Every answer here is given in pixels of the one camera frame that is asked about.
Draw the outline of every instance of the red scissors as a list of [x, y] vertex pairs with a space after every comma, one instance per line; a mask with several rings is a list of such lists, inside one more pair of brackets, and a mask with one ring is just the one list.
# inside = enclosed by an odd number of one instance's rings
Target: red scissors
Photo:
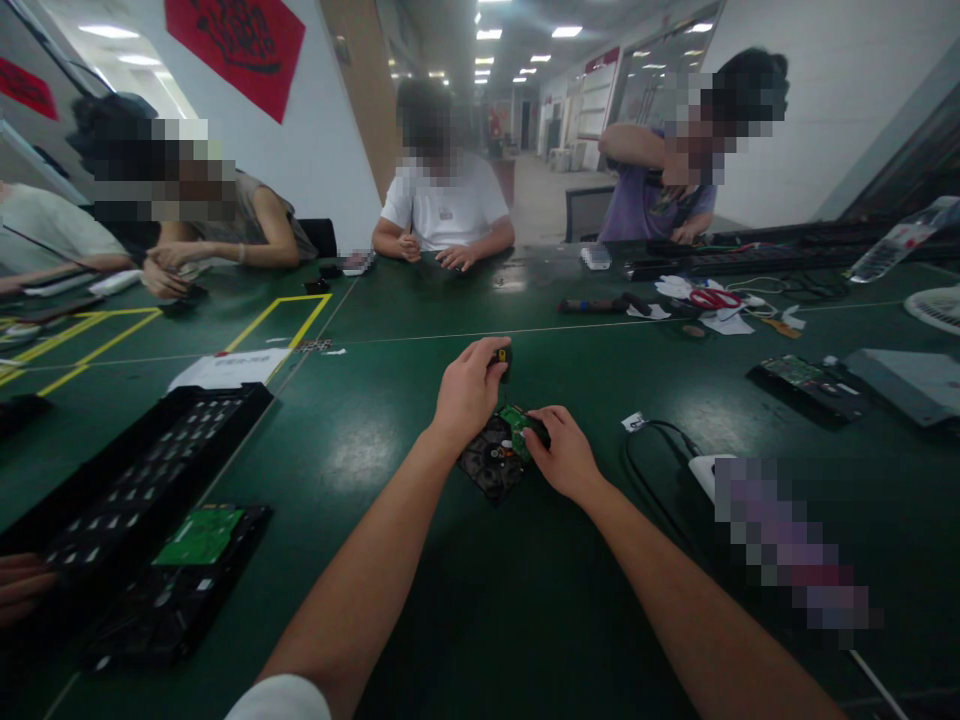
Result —
[[690, 292], [690, 302], [703, 310], [732, 310], [743, 305], [743, 300], [726, 290], [696, 288]]

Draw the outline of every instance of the dark hair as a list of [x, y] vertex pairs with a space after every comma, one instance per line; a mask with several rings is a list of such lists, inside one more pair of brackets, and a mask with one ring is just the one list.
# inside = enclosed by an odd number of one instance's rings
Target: dark hair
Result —
[[440, 156], [451, 139], [453, 97], [432, 80], [407, 79], [397, 89], [403, 144], [417, 155]]
[[783, 55], [753, 47], [734, 55], [713, 75], [701, 102], [728, 137], [756, 135], [760, 124], [783, 120], [787, 111], [787, 68]]

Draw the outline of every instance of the green circuit board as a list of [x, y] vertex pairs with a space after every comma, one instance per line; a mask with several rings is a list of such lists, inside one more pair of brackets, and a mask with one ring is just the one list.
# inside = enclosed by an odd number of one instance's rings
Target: green circuit board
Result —
[[194, 510], [167, 543], [154, 565], [213, 565], [230, 544], [243, 510]]

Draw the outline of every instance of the table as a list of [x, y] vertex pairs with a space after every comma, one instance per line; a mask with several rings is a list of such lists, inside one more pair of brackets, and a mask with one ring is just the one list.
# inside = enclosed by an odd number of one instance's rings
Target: table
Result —
[[[196, 356], [230, 345], [275, 298], [300, 296], [300, 283], [314, 275], [311, 268], [276, 275], [218, 268], [200, 281], [212, 297], [195, 315], [150, 320], [89, 360], [88, 369], [51, 392], [54, 412], [0, 445], [0, 528], [145, 412]], [[872, 453], [898, 458], [903, 478], [918, 467], [955, 477], [956, 447], [930, 440], [887, 410], [832, 433], [744, 378], [759, 360], [787, 352], [819, 359], [861, 347], [955, 349], [954, 338], [900, 306], [912, 292], [955, 282], [925, 266], [898, 267], [884, 281], [854, 288], [845, 300], [805, 309], [801, 317], [809, 325], [796, 341], [755, 321], [753, 335], [698, 340], [681, 331], [684, 322], [560, 315], [555, 308], [563, 298], [610, 298], [628, 288], [648, 294], [649, 284], [631, 286], [612, 273], [587, 271], [575, 245], [517, 249], [466, 276], [428, 261], [407, 266], [380, 260], [364, 277], [334, 281], [332, 297], [309, 325], [317, 298], [280, 303], [238, 349], [292, 337], [306, 325], [306, 339], [322, 335], [347, 352], [291, 358], [270, 384], [276, 402], [208, 491], [210, 501], [268, 503], [276, 514], [206, 640], [169, 673], [87, 678], [73, 672], [81, 633], [28, 679], [12, 717], [222, 717], [429, 422], [443, 368], [482, 335], [513, 338], [509, 401], [569, 407], [601, 470], [655, 519], [620, 461], [620, 420], [637, 410], [681, 425], [707, 452], [799, 458]], [[104, 309], [153, 304], [135, 289]], [[136, 324], [145, 317], [102, 320], [0, 387], [0, 397], [49, 387], [73, 372], [69, 362], [110, 342], [110, 333], [116, 337], [132, 327], [108, 323]], [[102, 404], [97, 422], [89, 422], [95, 400]], [[645, 477], [679, 482], [669, 448], [650, 437], [643, 449]], [[953, 544], [940, 549], [939, 562], [912, 563], [904, 553], [886, 564], [863, 559], [866, 582], [878, 585], [888, 612], [883, 642], [863, 654], [895, 693], [957, 685], [958, 662], [942, 652], [958, 645], [952, 633], [960, 626], [950, 592], [956, 580], [947, 572], [956, 538], [950, 539], [944, 518], [960, 491], [937, 482], [931, 505], [915, 482], [884, 485], [885, 502], [899, 498], [909, 506], [898, 535], [912, 538], [909, 548], [930, 549], [934, 540]], [[682, 517], [682, 493], [675, 496], [667, 510]], [[865, 505], [858, 522], [875, 510]], [[896, 526], [897, 513], [887, 515]], [[855, 562], [859, 566], [859, 556]], [[869, 717], [877, 692], [846, 655], [778, 638], [852, 717]], [[358, 716], [529, 717], [544, 711], [558, 717], [695, 717], [586, 517], [539, 478], [522, 483], [495, 510], [455, 470]]]

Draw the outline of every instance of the red banner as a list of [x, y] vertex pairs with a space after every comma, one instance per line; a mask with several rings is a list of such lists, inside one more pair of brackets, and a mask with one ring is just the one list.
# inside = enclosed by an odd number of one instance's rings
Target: red banner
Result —
[[47, 84], [3, 58], [0, 58], [0, 92], [23, 103], [51, 120], [59, 120], [57, 106]]
[[278, 123], [304, 25], [281, 0], [164, 0], [167, 31]]

